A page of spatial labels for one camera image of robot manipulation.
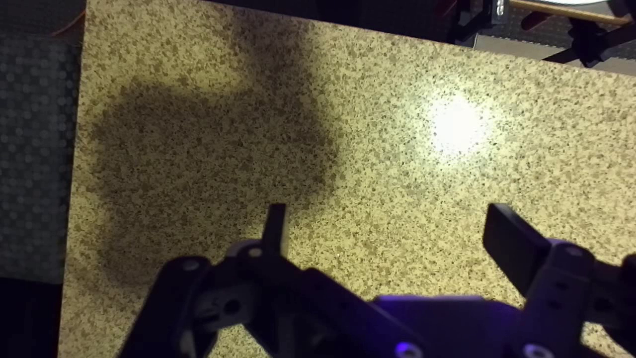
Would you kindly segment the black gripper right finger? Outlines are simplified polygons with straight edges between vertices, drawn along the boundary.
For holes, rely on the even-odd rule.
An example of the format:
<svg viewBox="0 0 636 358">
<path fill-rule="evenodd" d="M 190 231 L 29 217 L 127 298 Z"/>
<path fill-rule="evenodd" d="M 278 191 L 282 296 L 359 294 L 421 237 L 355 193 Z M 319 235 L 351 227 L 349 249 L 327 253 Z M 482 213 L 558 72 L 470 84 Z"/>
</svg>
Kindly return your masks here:
<svg viewBox="0 0 636 358">
<path fill-rule="evenodd" d="M 508 205 L 488 203 L 482 247 L 524 298 L 512 322 L 512 358 L 604 358 L 580 336 L 600 324 L 614 344 L 636 354 L 636 255 L 620 265 L 564 239 L 546 239 Z"/>
</svg>

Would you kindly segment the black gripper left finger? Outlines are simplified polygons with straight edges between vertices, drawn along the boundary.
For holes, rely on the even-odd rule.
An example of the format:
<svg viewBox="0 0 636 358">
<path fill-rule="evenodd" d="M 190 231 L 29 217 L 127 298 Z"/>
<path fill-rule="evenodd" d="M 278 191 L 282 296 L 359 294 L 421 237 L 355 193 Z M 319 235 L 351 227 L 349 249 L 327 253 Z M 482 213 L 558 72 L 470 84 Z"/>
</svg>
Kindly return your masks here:
<svg viewBox="0 0 636 358">
<path fill-rule="evenodd" d="M 212 265 L 178 257 L 156 275 L 119 358 L 208 358 L 224 328 L 244 328 L 270 358 L 423 358 L 397 318 L 282 253 L 286 207 L 258 239 Z"/>
</svg>

